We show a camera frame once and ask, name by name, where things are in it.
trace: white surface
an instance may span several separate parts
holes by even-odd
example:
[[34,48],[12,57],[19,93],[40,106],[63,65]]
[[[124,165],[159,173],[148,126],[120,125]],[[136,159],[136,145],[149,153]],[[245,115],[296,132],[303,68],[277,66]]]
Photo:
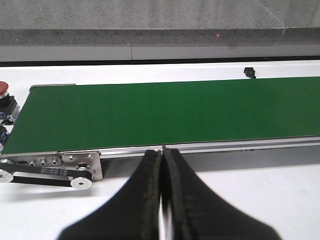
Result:
[[[10,94],[15,95],[22,106],[30,86],[36,84],[119,84],[244,79],[246,78],[243,74],[244,67],[254,67],[257,78],[320,76],[320,61],[315,60],[2,67],[0,80],[9,84]],[[136,165],[137,163],[129,165],[131,171]],[[118,165],[113,172],[120,173],[121,170]],[[319,171],[318,164],[311,164],[207,171],[200,172],[199,176],[228,202],[273,226],[283,240],[319,240]],[[127,177],[107,178],[94,182],[87,190],[0,184],[0,239],[56,239],[63,228],[104,204],[127,179]]]

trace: green belt surface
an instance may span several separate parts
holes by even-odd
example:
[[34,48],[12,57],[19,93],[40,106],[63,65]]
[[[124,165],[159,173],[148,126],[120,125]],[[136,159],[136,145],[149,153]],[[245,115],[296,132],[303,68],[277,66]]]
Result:
[[320,77],[43,86],[4,154],[320,135]]

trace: red button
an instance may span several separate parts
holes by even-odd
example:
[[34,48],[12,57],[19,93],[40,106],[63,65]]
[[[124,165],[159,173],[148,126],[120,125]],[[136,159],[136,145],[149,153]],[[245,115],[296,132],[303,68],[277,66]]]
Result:
[[4,81],[0,81],[0,95],[5,94],[8,91],[9,85]]

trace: green conveyor belt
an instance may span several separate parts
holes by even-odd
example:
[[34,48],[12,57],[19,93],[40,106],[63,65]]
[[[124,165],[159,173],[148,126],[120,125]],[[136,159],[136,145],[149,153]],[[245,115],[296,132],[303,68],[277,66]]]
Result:
[[33,88],[3,153],[320,135],[320,77]]

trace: screw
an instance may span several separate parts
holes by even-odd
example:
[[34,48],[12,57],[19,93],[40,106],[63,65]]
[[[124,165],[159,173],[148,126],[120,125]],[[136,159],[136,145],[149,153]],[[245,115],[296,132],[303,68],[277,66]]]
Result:
[[41,159],[40,164],[41,164],[42,166],[46,165],[46,164],[47,164],[47,160],[45,160],[45,159]]
[[29,166],[33,167],[36,165],[36,161],[35,160],[32,160],[30,163],[29,163]]
[[52,159],[52,165],[57,165],[58,164],[58,160],[56,158]]

